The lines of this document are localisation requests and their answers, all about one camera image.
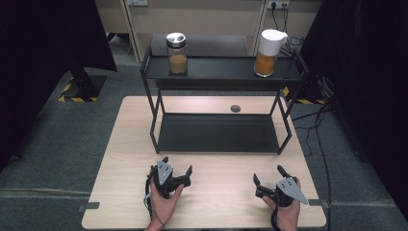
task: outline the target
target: black curtain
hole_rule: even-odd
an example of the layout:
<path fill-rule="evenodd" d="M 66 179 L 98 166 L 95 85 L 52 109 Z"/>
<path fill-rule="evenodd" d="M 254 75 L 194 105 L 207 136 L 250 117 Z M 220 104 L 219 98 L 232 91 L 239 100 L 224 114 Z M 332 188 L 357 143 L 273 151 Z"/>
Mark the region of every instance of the black curtain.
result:
<path fill-rule="evenodd" d="M 0 171 L 72 64 L 116 71 L 93 0 L 0 1 Z"/>
<path fill-rule="evenodd" d="M 408 1 L 323 1 L 301 54 L 334 84 L 338 112 L 354 146 L 367 157 L 408 218 L 404 109 L 408 73 Z"/>

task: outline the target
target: black metal shelf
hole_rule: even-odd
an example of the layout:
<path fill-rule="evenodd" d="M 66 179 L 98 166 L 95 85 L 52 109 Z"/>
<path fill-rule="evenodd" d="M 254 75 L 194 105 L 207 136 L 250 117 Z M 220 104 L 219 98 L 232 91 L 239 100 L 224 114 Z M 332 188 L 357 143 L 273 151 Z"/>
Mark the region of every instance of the black metal shelf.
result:
<path fill-rule="evenodd" d="M 158 146 L 159 150 L 191 152 L 279 150 L 269 115 L 167 114 Z"/>
<path fill-rule="evenodd" d="M 155 56 L 150 46 L 140 66 L 140 74 L 153 114 L 150 131 L 156 152 L 272 152 L 280 154 L 292 136 L 287 118 L 294 100 L 285 111 L 279 97 L 288 84 L 296 84 L 295 99 L 308 73 L 296 51 L 292 57 L 278 59 L 275 71 L 267 78 L 255 74 L 255 57 L 189 57 L 188 71 L 172 74 L 166 56 Z M 154 80 L 158 88 L 156 105 L 147 80 Z M 265 115 L 245 114 L 178 114 L 168 113 L 162 90 L 229 90 L 276 91 L 271 110 Z M 288 136 L 279 145 L 272 113 L 278 105 Z M 163 113 L 159 142 L 154 130 L 159 110 Z"/>

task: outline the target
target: white lid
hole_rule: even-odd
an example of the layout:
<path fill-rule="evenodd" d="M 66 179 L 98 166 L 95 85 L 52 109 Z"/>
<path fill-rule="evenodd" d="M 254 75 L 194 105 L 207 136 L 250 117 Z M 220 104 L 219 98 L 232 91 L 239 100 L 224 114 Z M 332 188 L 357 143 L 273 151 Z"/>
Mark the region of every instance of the white lid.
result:
<path fill-rule="evenodd" d="M 286 42 L 288 35 L 276 30 L 264 30 L 258 50 L 268 56 L 276 56 L 281 46 Z"/>

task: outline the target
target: brown liquid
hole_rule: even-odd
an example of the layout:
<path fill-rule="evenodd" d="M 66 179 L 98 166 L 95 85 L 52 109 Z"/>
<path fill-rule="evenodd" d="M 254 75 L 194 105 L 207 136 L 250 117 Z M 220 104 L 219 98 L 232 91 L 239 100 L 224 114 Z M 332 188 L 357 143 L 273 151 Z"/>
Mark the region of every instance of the brown liquid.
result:
<path fill-rule="evenodd" d="M 256 58 L 255 62 L 255 73 L 257 73 L 259 76 L 262 77 L 267 77 L 270 74 L 273 73 L 273 70 L 275 69 L 275 62 L 276 62 L 276 57 L 274 56 L 266 56 L 262 53 L 258 54 L 258 57 Z"/>
<path fill-rule="evenodd" d="M 169 58 L 170 70 L 174 74 L 181 74 L 187 70 L 187 57 L 184 55 L 173 55 Z"/>

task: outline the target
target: electrical outlet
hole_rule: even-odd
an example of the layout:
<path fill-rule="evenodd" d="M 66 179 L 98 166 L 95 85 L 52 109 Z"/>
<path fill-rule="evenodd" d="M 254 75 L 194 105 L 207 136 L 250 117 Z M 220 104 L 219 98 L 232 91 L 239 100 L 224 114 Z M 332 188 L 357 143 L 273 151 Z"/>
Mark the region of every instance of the electrical outlet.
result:
<path fill-rule="evenodd" d="M 149 2 L 147 0 L 127 0 L 129 6 L 134 7 L 148 7 Z"/>
<path fill-rule="evenodd" d="M 276 10 L 284 10 L 289 7 L 290 0 L 268 0 L 268 9 L 273 9 L 272 4 L 275 3 Z"/>

